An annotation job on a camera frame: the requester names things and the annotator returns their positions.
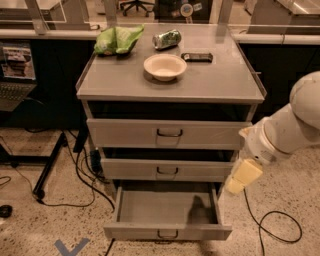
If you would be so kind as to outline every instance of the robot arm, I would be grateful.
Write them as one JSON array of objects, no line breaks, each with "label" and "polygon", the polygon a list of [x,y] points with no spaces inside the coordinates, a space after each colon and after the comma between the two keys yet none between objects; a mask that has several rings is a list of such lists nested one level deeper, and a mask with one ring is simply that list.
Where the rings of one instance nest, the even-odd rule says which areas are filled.
[{"label": "robot arm", "polygon": [[233,194],[262,175],[263,165],[289,158],[299,148],[320,144],[320,72],[302,77],[290,103],[240,131],[244,147],[226,181]]}]

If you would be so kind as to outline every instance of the drawer handle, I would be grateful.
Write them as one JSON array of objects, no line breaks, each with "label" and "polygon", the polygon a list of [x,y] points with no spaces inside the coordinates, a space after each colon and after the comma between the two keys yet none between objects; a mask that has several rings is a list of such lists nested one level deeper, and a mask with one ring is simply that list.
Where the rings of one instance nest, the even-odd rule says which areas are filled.
[{"label": "drawer handle", "polygon": [[178,230],[176,230],[176,234],[173,236],[162,236],[162,235],[160,235],[160,230],[158,229],[158,237],[161,239],[165,239],[165,240],[176,239],[178,237]]},{"label": "drawer handle", "polygon": [[162,172],[162,171],[160,171],[160,167],[157,167],[157,173],[159,173],[159,174],[170,174],[170,175],[175,175],[175,174],[177,174],[179,172],[179,168],[178,167],[176,167],[176,171],[174,172],[174,173],[170,173],[170,172]]},{"label": "drawer handle", "polygon": [[157,129],[157,135],[161,137],[181,137],[183,135],[183,130],[180,129],[178,134],[163,134],[160,132],[160,129]]}]

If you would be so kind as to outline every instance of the silver can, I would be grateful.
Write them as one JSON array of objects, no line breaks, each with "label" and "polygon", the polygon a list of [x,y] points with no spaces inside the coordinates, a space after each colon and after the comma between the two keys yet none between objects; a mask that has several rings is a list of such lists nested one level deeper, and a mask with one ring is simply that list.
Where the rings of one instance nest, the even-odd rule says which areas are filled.
[{"label": "silver can", "polygon": [[173,29],[165,33],[154,35],[152,43],[157,50],[163,50],[172,46],[176,46],[181,41],[181,34],[178,30]]}]

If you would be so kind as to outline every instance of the speckled floor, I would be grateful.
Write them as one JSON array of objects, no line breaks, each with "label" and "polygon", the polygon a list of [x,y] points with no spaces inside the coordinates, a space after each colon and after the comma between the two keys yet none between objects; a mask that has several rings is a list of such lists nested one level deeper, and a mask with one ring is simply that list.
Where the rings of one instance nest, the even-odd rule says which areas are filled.
[{"label": "speckled floor", "polygon": [[[14,154],[49,155],[60,131],[29,133],[21,129],[0,129],[1,144]],[[75,139],[66,132],[69,146]],[[269,211],[284,211],[302,226],[303,237],[296,244],[284,244],[262,231],[266,255],[318,255],[320,248],[320,147],[299,150],[289,160],[265,169],[264,175],[247,189],[253,214],[260,220]],[[88,207],[49,207],[39,204],[31,194],[42,171],[41,166],[0,166],[0,177],[11,181],[0,186],[0,205],[13,207],[12,216],[0,218],[0,255],[105,255],[110,239],[104,235],[104,224],[111,222],[109,202],[95,193]],[[110,186],[96,182],[96,187],[111,194]],[[90,203],[92,191],[78,179],[67,147],[61,149],[44,187],[47,204]],[[172,242],[115,241],[109,255],[181,255],[229,256],[262,255],[258,227],[249,215],[244,194],[223,191],[219,199],[224,224],[233,232],[226,241]],[[264,226],[285,239],[299,235],[296,225],[285,216],[271,215]]]}]

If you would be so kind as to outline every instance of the blue tape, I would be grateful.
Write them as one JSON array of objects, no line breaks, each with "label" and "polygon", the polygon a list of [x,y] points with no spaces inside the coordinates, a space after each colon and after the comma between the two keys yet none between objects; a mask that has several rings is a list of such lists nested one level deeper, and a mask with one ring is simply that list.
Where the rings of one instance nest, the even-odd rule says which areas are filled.
[{"label": "blue tape", "polygon": [[76,256],[85,246],[89,243],[88,238],[82,238],[81,242],[69,252],[67,247],[62,243],[61,240],[57,240],[54,245],[57,247],[62,256]]}]

